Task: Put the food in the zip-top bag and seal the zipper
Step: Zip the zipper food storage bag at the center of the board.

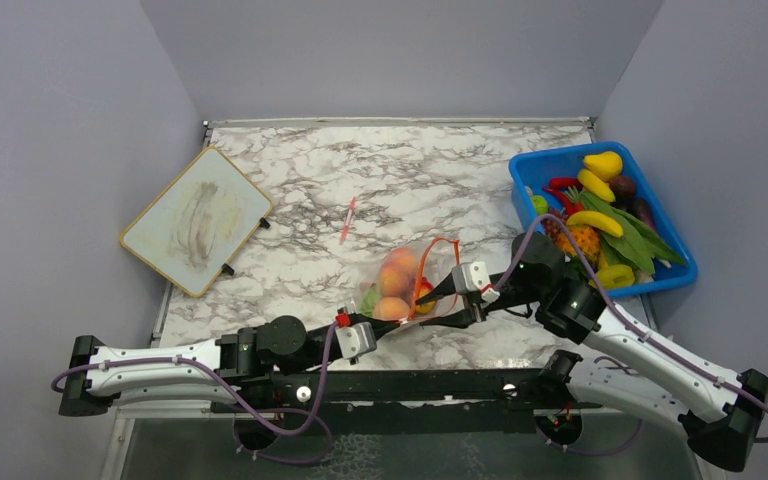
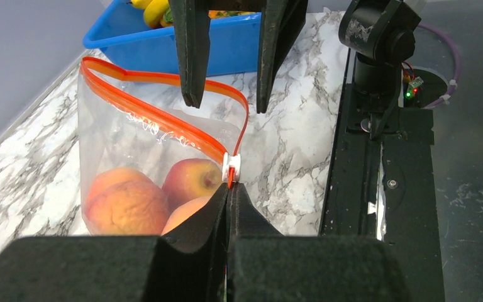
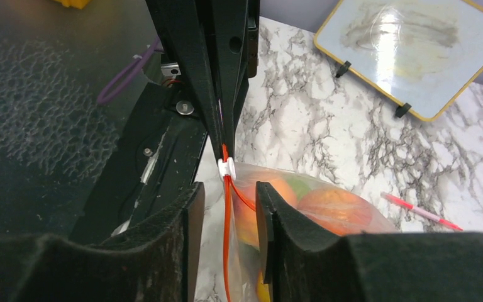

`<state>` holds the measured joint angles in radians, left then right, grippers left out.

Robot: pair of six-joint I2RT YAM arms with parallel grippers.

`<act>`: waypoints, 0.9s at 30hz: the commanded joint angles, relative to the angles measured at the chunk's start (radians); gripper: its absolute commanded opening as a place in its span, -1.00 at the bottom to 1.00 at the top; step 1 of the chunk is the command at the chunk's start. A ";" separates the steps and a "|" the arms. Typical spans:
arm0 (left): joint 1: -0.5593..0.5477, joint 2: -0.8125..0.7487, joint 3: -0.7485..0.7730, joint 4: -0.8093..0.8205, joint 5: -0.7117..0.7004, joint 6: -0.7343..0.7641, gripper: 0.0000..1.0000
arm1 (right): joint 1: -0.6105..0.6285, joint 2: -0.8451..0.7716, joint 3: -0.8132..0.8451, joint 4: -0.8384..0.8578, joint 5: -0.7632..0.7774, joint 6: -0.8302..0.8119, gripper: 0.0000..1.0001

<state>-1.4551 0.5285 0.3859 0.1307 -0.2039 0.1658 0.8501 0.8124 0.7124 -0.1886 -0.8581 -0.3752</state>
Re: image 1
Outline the green cabbage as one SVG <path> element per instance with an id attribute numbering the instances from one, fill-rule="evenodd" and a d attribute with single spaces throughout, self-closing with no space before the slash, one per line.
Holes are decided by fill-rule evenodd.
<path id="1" fill-rule="evenodd" d="M 381 301 L 382 295 L 376 285 L 370 286 L 361 296 L 359 312 L 367 317 L 374 316 L 375 307 Z"/>

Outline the clear orange zip top bag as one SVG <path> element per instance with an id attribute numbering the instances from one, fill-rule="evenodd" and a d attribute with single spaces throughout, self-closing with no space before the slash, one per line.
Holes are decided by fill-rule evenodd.
<path id="1" fill-rule="evenodd" d="M 456 239 L 436 237 L 429 241 L 412 242 L 400 247 L 412 247 L 419 256 L 419 268 L 412 275 L 412 286 L 404 296 L 400 297 L 410 305 L 411 312 L 407 319 L 400 322 L 403 324 L 425 322 L 428 319 L 455 312 L 460 306 L 458 295 L 444 297 L 439 301 L 424 306 L 416 306 L 415 300 L 420 293 L 428 293 L 450 273 L 453 267 L 461 263 L 460 242 Z M 352 309 L 355 312 L 361 314 L 359 312 L 359 304 L 363 293 L 370 286 L 377 286 L 379 269 L 382 265 L 387 264 L 385 258 L 389 252 L 363 267 L 352 303 Z"/>

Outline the pink peach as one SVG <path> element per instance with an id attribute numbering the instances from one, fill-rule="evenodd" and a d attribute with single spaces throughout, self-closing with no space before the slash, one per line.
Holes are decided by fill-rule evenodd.
<path id="1" fill-rule="evenodd" d="M 373 308 L 372 317 L 382 321 L 401 321 L 408 318 L 411 307 L 400 297 L 382 297 Z"/>

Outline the small orange peach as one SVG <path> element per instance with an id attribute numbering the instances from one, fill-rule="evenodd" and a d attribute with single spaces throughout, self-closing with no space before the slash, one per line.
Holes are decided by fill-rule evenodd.
<path id="1" fill-rule="evenodd" d="M 385 258 L 387 264 L 398 266 L 413 275 L 419 268 L 419 256 L 412 247 L 399 247 L 391 250 Z"/>

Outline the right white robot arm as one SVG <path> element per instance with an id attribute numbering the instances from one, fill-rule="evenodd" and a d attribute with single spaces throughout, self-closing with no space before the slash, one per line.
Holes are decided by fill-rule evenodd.
<path id="1" fill-rule="evenodd" d="M 595 403 L 658 423 L 681 435 L 698 457 L 723 470 L 745 469 L 768 399 L 768 377 L 707 361 L 634 319 L 570 267 L 543 234 L 524 234 L 512 245 L 512 271 L 489 274 L 483 262 L 454 266 L 422 304 L 449 295 L 464 311 L 437 324 L 465 328 L 495 310 L 536 304 L 536 321 L 557 337 L 601 352 L 633 370 L 613 379 L 569 352 L 556 352 L 537 380 L 539 398 L 560 407 L 568 400 Z"/>

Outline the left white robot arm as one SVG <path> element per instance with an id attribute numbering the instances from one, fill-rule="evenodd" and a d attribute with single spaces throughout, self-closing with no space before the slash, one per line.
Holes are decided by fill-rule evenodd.
<path id="1" fill-rule="evenodd" d="M 407 322 L 405 316 L 385 320 L 340 311 L 332 324 L 309 330 L 285 315 L 218 338 L 154 349 L 114 348 L 85 335 L 76 338 L 68 368 L 50 387 L 60 396 L 60 415 L 68 417 L 101 415 L 116 403 L 179 398 L 240 401 L 258 411 L 273 401 L 279 377 L 356 361 Z"/>

